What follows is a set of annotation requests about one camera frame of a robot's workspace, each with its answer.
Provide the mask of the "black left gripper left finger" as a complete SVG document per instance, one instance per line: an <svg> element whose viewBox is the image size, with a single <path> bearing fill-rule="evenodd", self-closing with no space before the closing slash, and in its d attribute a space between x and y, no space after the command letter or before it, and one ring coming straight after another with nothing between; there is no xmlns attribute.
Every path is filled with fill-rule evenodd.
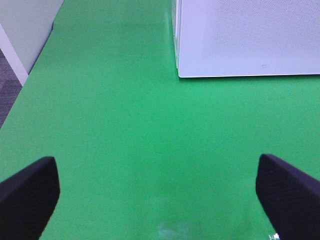
<svg viewBox="0 0 320 240"><path fill-rule="evenodd" d="M61 193L53 156L42 157L0 183L0 238L38 240Z"/></svg>

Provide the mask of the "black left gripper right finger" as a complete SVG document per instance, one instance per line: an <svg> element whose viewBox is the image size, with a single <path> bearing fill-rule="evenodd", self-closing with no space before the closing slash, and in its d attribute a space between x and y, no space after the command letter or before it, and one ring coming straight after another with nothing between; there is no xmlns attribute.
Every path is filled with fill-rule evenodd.
<svg viewBox="0 0 320 240"><path fill-rule="evenodd" d="M281 240L320 238L320 182L272 154L259 158L255 192Z"/></svg>

